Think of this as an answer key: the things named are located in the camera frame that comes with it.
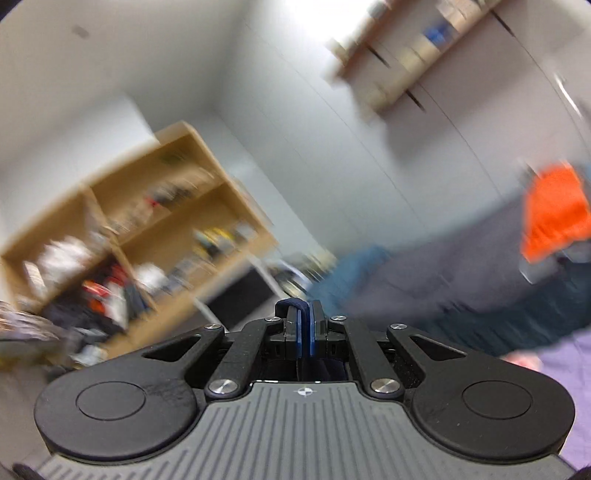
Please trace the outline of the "orange garment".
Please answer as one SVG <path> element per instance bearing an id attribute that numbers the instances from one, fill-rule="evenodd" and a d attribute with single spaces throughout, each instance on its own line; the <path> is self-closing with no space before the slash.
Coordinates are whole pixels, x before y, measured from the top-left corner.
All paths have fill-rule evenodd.
<path id="1" fill-rule="evenodd" d="M 590 200 L 584 177 L 568 162 L 534 175 L 524 203 L 523 257 L 540 262 L 590 239 Z"/>

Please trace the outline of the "wooden bookshelf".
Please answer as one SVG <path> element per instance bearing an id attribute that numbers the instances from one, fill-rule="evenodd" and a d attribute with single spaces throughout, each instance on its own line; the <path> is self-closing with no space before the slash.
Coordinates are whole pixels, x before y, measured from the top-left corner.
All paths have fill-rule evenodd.
<path id="1" fill-rule="evenodd" d="M 102 358 L 163 339 L 276 239 L 192 126 L 84 180 L 1 254 L 9 303 L 99 328 Z"/>

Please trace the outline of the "white appliance with control panel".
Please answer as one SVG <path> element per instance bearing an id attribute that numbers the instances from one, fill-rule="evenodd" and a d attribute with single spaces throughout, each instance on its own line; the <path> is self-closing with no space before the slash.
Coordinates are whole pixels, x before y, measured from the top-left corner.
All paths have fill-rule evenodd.
<path id="1" fill-rule="evenodd" d="M 270 263 L 249 257 L 207 291 L 196 296 L 193 305 L 208 322 L 226 332 L 242 329 L 249 321 L 272 317 L 277 301 L 300 296 L 311 280 L 283 260 Z"/>

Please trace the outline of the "dark teal far bed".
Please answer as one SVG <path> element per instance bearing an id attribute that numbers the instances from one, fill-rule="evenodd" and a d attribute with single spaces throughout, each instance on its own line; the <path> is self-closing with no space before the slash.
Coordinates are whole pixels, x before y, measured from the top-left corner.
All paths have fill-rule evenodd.
<path id="1" fill-rule="evenodd" d="M 589 326 L 590 266 L 575 263 L 510 306 L 455 310 L 415 323 L 433 338 L 497 357 L 553 345 Z"/>

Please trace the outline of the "grey blanket on far bed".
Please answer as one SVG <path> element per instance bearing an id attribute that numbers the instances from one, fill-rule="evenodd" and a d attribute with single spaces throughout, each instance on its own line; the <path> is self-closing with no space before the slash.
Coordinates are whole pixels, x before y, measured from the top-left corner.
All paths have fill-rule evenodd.
<path id="1" fill-rule="evenodd" d="M 525 259 L 524 207 L 525 199 L 516 197 L 467 226 L 392 254 L 342 312 L 414 323 L 455 312 L 488 314 L 529 298 L 563 274 L 566 260 L 561 254 Z"/>

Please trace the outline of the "teal blanket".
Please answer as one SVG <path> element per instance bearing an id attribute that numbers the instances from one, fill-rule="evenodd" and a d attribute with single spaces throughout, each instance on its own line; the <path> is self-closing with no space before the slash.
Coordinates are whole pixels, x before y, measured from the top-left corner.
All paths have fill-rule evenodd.
<path id="1" fill-rule="evenodd" d="M 307 291 L 308 301 L 320 301 L 325 311 L 338 310 L 390 257 L 391 253 L 379 245 L 349 253 L 321 281 L 312 284 Z"/>

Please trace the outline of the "wall mounted wooden shelf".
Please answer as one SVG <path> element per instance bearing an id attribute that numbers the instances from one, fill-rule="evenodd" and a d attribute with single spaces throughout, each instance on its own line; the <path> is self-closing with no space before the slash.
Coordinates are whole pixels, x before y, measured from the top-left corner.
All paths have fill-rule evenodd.
<path id="1" fill-rule="evenodd" d="M 497 1 L 376 1 L 359 26 L 332 44 L 332 80 L 363 112 L 381 114 L 488 14 Z"/>

